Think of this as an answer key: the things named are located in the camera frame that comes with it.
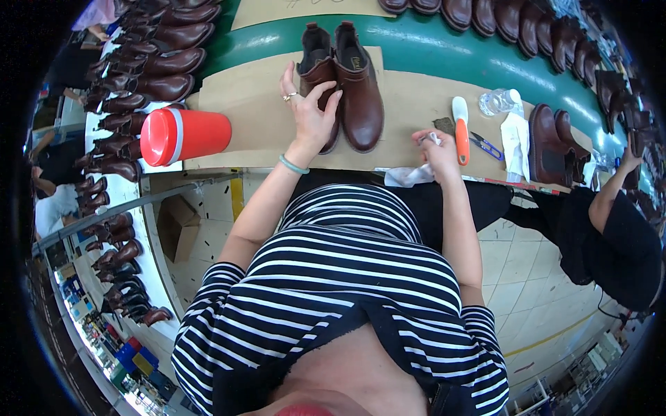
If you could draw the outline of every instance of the striped sleeve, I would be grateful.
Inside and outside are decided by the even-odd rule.
[[[216,304],[217,302],[225,303],[231,286],[240,282],[244,277],[245,272],[243,269],[233,263],[222,262],[209,267],[204,273],[199,291],[185,312],[178,335],[176,336],[176,343],[178,343],[180,335],[190,326],[192,319],[196,319],[198,314],[212,304]]]
[[[495,335],[495,316],[483,306],[465,306],[461,310],[465,330],[479,345],[479,367],[472,385],[472,399],[478,415],[496,415],[509,399],[504,356]]]

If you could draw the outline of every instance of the white bottle cap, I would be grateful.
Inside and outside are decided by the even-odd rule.
[[[509,98],[516,104],[520,103],[520,93],[518,92],[518,90],[510,89]]]

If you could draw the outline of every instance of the striped shirt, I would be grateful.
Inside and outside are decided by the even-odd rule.
[[[205,415],[222,414],[221,402],[225,414],[259,409],[261,398],[228,402],[243,389],[277,387],[301,355],[349,330],[341,322],[361,308],[428,397],[429,382],[462,386],[474,414],[498,413],[509,385],[494,315],[463,308],[451,266],[420,242],[414,215],[383,188],[328,185],[301,195],[246,272],[226,262],[206,271],[176,337],[180,386]],[[378,331],[382,313],[393,335]]]

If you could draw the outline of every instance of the lips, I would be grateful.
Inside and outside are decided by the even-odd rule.
[[[284,407],[274,416],[333,416],[333,413],[321,406],[299,404]]]

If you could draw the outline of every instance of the tile floor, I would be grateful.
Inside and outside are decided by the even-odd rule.
[[[267,175],[249,170],[243,177],[248,201]],[[217,259],[226,241],[233,215],[228,183],[206,185],[183,196],[202,221],[188,262],[167,261],[171,278],[186,308],[196,293],[203,272]],[[531,208],[533,202],[514,198],[512,203]],[[559,250],[541,233],[498,220],[478,233],[481,243],[483,295],[496,315],[499,344],[506,357],[511,396],[533,382],[536,375],[563,372],[566,359],[580,354],[612,318],[596,313],[601,297],[594,285],[572,284],[559,267]],[[617,303],[607,296],[601,305],[617,313]]]

